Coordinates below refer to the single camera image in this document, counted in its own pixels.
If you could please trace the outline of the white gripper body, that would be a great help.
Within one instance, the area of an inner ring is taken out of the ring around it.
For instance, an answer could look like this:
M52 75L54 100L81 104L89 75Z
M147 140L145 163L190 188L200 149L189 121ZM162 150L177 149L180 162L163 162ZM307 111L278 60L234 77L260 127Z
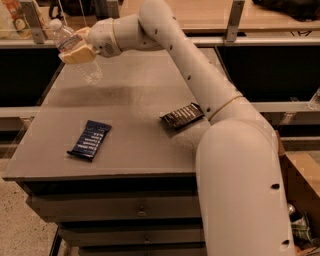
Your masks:
M112 18L98 21L89 32L89 40L102 57L110 58L122 53L116 41Z

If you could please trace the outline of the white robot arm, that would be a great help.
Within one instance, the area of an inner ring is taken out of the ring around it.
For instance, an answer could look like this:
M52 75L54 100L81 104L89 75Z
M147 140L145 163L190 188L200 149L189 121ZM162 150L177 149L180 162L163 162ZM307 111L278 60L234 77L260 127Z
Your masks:
M278 157L266 119L184 34L165 0L138 14L71 34L66 64L165 49L210 123L197 147L196 178L208 256L296 256Z

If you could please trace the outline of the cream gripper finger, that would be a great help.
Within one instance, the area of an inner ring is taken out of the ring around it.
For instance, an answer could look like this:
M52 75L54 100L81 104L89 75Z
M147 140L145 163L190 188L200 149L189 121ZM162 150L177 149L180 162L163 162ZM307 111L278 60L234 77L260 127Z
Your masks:
M93 61L96 58L96 52L88 45L82 45L70 52L59 54L59 58L65 64L83 64Z
M79 35L82 39L87 40L89 33L91 31L90 27L84 27L76 31L76 34Z

